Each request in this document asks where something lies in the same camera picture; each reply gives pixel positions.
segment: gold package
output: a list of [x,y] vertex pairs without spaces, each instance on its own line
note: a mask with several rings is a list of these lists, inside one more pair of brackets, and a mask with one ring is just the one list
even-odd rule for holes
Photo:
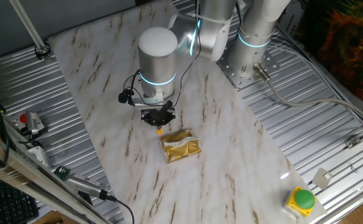
[[162,136],[160,140],[167,163],[201,152],[199,139],[191,133],[191,129]]

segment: marble surface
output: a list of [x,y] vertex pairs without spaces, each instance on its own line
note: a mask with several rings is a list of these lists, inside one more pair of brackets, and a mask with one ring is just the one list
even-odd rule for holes
[[[297,185],[308,189],[219,67],[198,59],[163,133],[192,128],[202,152],[165,162],[155,128],[118,103],[138,69],[138,36],[166,27],[176,9],[155,1],[50,38],[115,196],[136,223],[310,223],[282,209]],[[121,206],[126,223],[129,212]]]

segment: mounting plate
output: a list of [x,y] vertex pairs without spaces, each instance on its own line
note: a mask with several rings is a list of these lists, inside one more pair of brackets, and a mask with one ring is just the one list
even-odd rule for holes
[[[242,73],[242,68],[232,67],[232,63],[228,61],[228,53],[229,47],[226,47],[222,57],[220,58],[220,60],[218,60],[218,65],[235,88],[242,89],[252,83],[255,83],[257,80],[262,79],[258,73]],[[264,62],[262,64],[262,67],[270,75],[274,72],[277,72],[280,68],[280,65],[270,55],[270,53],[266,51],[264,53]]]

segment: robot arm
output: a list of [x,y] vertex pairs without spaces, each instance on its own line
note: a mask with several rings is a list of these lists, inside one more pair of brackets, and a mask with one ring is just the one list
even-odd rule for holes
[[[242,33],[232,51],[235,53],[230,54],[233,66],[241,68],[242,73],[253,73],[253,65],[263,59],[276,21],[288,2],[254,0],[253,8],[245,14],[241,24]],[[130,105],[141,108],[142,120],[158,130],[175,118],[175,87],[182,77],[177,71],[183,66],[178,62],[185,58],[194,61],[198,54],[215,62],[220,59],[227,44],[236,0],[200,0],[197,4],[196,15],[176,14],[171,18],[168,29],[152,27],[141,34],[140,72],[134,75],[133,80],[139,76],[139,87],[144,94],[132,99],[133,86],[120,94],[120,98],[121,95],[124,97],[122,103],[128,97]]]

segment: black keyboard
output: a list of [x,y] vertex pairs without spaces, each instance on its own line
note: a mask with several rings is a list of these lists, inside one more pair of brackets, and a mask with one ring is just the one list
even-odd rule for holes
[[0,224],[25,223],[38,215],[34,198],[0,181]]

